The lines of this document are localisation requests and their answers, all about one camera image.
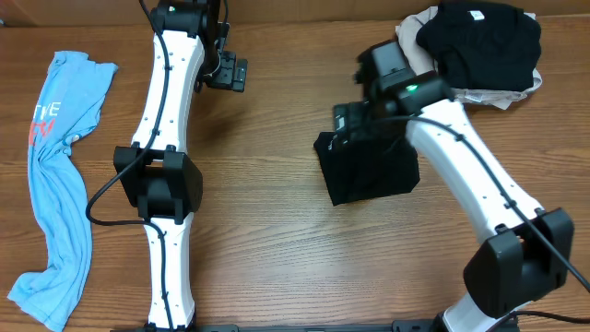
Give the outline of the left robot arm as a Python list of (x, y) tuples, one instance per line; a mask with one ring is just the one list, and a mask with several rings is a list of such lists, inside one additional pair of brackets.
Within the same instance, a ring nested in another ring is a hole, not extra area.
[(189, 248), (203, 176), (188, 156), (187, 128), (202, 87), (245, 89), (248, 63), (225, 48), (228, 16), (225, 1), (160, 1), (147, 15), (154, 29), (147, 101), (130, 146), (113, 155), (115, 179), (148, 239), (146, 331), (195, 330)]

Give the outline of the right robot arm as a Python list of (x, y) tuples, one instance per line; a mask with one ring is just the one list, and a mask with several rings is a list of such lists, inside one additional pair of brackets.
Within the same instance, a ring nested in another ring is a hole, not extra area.
[(362, 100), (336, 105), (333, 131), (314, 145), (333, 204), (412, 191), (425, 157), (479, 244), (463, 272), (466, 295), (432, 319), (395, 321), (393, 330), (517, 330), (528, 304), (562, 287), (572, 272), (571, 217), (530, 196), (478, 136), (446, 82), (414, 73), (396, 42), (373, 45), (358, 63)]

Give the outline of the black t-shirt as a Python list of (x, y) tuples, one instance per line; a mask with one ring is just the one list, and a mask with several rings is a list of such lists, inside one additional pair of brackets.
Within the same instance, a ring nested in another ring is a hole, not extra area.
[(419, 183), (417, 151), (404, 138), (336, 146), (322, 132), (313, 144), (328, 194), (335, 206), (411, 192)]

